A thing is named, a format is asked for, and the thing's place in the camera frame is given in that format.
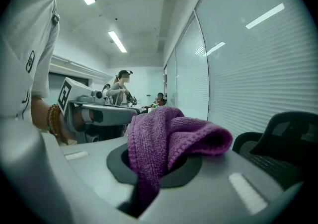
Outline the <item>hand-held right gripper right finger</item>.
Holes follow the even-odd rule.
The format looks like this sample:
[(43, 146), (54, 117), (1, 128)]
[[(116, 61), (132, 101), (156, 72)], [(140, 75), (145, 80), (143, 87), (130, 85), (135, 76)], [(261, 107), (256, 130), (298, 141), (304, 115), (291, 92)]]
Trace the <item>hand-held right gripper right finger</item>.
[(161, 189), (141, 220), (148, 224), (274, 224), (300, 190), (284, 191), (267, 173), (237, 153), (203, 157), (187, 185)]

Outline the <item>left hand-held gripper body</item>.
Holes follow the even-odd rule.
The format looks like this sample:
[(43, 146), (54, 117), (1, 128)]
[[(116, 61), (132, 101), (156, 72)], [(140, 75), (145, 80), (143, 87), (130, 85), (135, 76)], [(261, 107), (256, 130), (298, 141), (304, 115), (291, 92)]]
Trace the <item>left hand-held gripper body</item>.
[(105, 129), (101, 126), (87, 123), (85, 130), (81, 132), (76, 131), (73, 127), (72, 110), (75, 107), (82, 107), (84, 104), (105, 105), (100, 91), (94, 91), (84, 84), (66, 77), (57, 104), (63, 114), (67, 129), (74, 133), (77, 143), (85, 144), (107, 140)]

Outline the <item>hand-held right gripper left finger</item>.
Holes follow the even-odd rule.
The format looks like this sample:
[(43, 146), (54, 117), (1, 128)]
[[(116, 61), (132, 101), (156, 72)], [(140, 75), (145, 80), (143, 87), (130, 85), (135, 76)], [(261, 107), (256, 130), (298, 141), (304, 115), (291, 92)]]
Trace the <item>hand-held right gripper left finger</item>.
[(60, 148), (50, 135), (30, 137), (39, 184), (29, 189), (30, 207), (50, 222), (136, 222), (134, 187), (120, 183), (107, 167), (110, 153), (126, 137)]

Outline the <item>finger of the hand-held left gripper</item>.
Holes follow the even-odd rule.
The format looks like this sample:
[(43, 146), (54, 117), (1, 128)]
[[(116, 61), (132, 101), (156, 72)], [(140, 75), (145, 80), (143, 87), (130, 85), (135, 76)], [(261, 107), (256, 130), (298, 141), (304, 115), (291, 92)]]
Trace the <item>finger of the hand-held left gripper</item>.
[(92, 124), (97, 126), (127, 125), (140, 114), (139, 109), (125, 106), (84, 104), (82, 108), (93, 112)]

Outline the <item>purple cloth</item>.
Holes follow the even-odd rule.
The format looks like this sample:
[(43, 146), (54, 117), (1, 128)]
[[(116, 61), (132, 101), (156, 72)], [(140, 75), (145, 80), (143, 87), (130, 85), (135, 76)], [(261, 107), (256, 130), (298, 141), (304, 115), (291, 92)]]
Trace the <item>purple cloth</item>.
[(159, 193), (159, 182), (181, 157), (189, 154), (217, 156), (232, 145), (225, 128), (184, 116), (175, 107), (159, 107), (132, 118), (128, 132), (129, 167), (137, 175), (143, 209)]

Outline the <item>person's left forearm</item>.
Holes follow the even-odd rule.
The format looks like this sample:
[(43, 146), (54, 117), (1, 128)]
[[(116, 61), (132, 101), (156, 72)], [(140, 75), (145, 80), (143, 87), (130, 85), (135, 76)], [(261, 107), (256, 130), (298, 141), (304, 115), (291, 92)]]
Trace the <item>person's left forearm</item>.
[(33, 124), (41, 130), (53, 133), (57, 140), (68, 144), (76, 139), (65, 125), (63, 114), (57, 104), (49, 106), (39, 97), (32, 97), (31, 115)]

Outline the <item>person's left hand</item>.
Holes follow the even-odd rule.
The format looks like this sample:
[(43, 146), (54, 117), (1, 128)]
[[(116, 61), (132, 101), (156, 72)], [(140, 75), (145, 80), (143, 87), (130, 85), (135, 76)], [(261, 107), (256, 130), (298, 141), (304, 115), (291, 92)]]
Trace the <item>person's left hand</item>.
[(93, 122), (93, 111), (82, 107), (75, 107), (72, 110), (73, 127), (76, 131), (85, 130), (87, 123)]

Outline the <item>black mesh office chair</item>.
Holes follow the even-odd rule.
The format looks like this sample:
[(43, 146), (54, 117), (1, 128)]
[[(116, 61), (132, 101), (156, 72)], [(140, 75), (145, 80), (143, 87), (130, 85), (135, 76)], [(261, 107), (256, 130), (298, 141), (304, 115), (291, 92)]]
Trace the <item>black mesh office chair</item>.
[(245, 132), (232, 150), (269, 174), (287, 190), (318, 177), (318, 114), (288, 111), (275, 114), (264, 132)]

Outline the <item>person's grey t-shirt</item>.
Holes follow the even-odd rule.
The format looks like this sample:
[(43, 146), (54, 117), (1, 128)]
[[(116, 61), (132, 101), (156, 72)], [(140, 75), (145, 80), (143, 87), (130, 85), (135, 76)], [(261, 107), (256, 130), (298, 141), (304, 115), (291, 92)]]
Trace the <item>person's grey t-shirt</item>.
[(11, 0), (0, 18), (0, 116), (32, 121), (32, 97), (49, 95), (59, 24), (56, 0)]

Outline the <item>white window blinds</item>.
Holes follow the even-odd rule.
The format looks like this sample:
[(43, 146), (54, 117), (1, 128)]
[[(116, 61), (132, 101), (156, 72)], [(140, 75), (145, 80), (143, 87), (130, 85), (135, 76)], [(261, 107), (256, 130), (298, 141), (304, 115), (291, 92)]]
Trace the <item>white window blinds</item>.
[(318, 29), (303, 0), (177, 0), (166, 97), (233, 137), (277, 113), (318, 114)]

